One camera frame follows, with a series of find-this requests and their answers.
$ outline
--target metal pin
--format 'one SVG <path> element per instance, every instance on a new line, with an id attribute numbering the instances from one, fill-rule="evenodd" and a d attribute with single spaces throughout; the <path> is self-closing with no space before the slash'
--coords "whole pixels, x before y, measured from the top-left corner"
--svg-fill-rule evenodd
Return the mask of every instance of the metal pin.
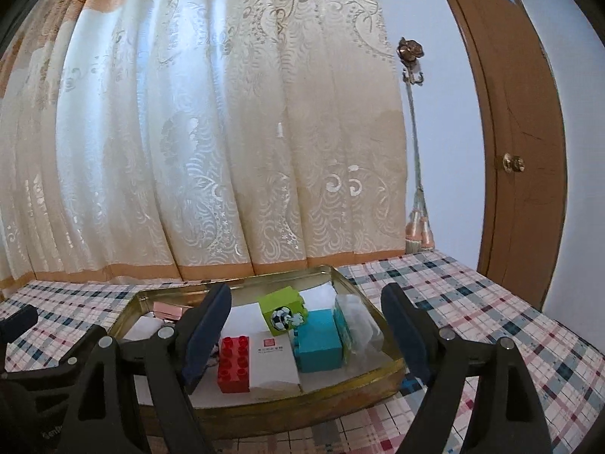
<path id="1" fill-rule="evenodd" d="M 99 339 L 99 346 L 101 348 L 107 348 L 113 343 L 113 338 L 111 336 L 103 336 L 103 338 Z"/>
<path id="2" fill-rule="evenodd" d="M 168 339 L 170 338 L 172 335 L 174 334 L 174 328 L 170 327 L 170 326 L 165 326 L 160 328 L 160 330 L 157 332 L 157 335 L 161 338 L 161 339 Z"/>
<path id="3" fill-rule="evenodd" d="M 439 336 L 441 336 L 445 341 L 451 341 L 456 338 L 456 333 L 451 327 L 443 327 L 439 330 Z"/>
<path id="4" fill-rule="evenodd" d="M 515 342 L 512 341 L 508 336 L 505 336 L 500 340 L 500 344 L 506 348 L 506 350 L 512 350 L 515 347 Z"/>

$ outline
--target blue toy block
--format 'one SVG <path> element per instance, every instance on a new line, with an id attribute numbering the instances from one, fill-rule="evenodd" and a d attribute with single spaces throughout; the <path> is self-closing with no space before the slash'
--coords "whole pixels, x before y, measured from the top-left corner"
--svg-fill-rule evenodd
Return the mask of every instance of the blue toy block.
<path id="1" fill-rule="evenodd" d="M 343 365 L 343 345 L 330 309 L 309 312 L 307 322 L 294 330 L 294 357 L 303 373 Z"/>

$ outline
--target plastic bag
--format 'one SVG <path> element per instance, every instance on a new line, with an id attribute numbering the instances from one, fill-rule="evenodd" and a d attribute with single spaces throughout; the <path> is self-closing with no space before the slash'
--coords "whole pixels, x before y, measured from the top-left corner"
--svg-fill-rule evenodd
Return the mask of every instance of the plastic bag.
<path id="1" fill-rule="evenodd" d="M 334 321 L 343 342 L 348 372 L 361 375 L 378 368 L 384 356 L 384 336 L 361 297 L 337 295 Z"/>

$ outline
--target soccer ball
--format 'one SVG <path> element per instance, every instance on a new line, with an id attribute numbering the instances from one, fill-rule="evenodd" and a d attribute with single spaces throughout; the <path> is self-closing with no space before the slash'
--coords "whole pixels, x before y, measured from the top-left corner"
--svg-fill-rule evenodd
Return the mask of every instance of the soccer ball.
<path id="1" fill-rule="evenodd" d="M 271 325 L 277 331 L 288 331 L 292 320 L 292 311 L 288 308 L 279 308 L 271 314 Z"/>

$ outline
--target door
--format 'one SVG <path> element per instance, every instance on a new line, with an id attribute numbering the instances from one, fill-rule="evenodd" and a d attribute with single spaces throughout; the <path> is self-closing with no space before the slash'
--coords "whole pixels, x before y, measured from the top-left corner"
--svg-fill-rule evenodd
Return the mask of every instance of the door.
<path id="1" fill-rule="evenodd" d="M 563 117 L 540 39 L 520 0 L 448 0 L 479 96 L 486 206 L 479 272 L 541 308 L 566 200 Z M 503 157 L 510 154 L 513 162 Z"/>

